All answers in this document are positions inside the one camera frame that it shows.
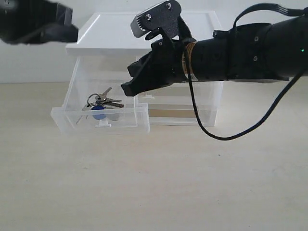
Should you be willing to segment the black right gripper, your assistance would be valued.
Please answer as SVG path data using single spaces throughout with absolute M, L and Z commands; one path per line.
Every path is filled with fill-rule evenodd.
M 152 51 L 128 66 L 131 80 L 121 85 L 126 96 L 186 83 L 182 57 L 184 44 L 180 40 L 159 39 L 151 44 Z

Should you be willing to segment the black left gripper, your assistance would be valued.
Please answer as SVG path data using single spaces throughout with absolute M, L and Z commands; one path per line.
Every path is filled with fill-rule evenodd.
M 2 0 L 0 2 L 0 39 L 13 44 L 34 30 L 40 12 L 47 6 L 47 23 L 59 24 L 45 28 L 24 41 L 41 45 L 49 42 L 76 43 L 79 28 L 72 24 L 73 9 L 47 0 Z

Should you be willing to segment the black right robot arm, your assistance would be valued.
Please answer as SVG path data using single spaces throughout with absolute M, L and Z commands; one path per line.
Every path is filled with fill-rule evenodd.
M 175 0 L 159 3 L 131 22 L 137 38 L 152 40 L 151 51 L 128 66 L 126 96 L 173 84 L 213 81 L 287 81 L 308 65 L 308 11 L 275 3 L 255 4 L 243 11 L 274 11 L 287 20 L 233 25 L 197 41 Z

